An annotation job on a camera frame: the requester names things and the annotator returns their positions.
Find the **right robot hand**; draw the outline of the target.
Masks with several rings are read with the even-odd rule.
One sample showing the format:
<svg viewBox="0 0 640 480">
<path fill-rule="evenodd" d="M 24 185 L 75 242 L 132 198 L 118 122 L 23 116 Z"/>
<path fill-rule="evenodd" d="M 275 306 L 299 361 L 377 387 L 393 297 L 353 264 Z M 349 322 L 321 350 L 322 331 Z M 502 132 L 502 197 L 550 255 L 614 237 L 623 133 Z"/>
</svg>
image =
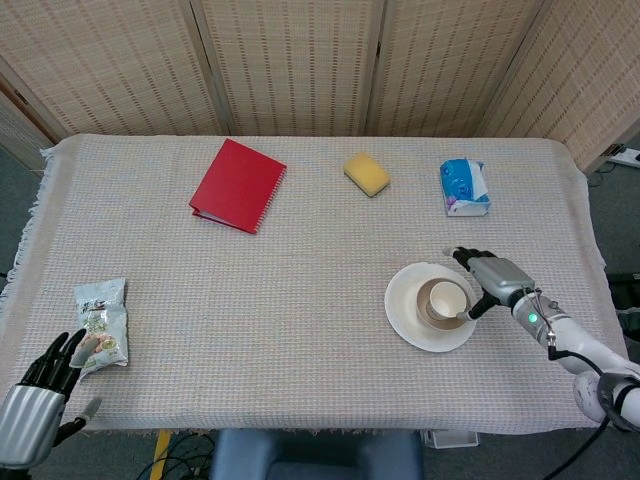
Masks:
<svg viewBox="0 0 640 480">
<path fill-rule="evenodd" d="M 495 306 L 513 309 L 517 302 L 533 293 L 535 281 L 512 261 L 489 251 L 449 247 L 443 254 L 455 259 L 476 280 L 482 297 L 459 320 L 475 321 Z"/>
</svg>

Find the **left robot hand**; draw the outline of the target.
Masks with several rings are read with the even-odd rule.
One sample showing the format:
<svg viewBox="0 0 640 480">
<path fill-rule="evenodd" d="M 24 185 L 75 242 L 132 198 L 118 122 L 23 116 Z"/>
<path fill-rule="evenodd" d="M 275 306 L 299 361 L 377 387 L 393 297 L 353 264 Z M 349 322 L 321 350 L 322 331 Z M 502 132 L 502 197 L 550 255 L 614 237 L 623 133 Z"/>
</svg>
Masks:
<svg viewBox="0 0 640 480">
<path fill-rule="evenodd" d="M 86 330 L 60 334 L 13 385 L 1 406 L 1 472 L 27 474 L 51 450 L 81 431 L 98 412 L 93 398 L 76 417 L 62 421 L 81 370 L 98 342 Z"/>
</svg>

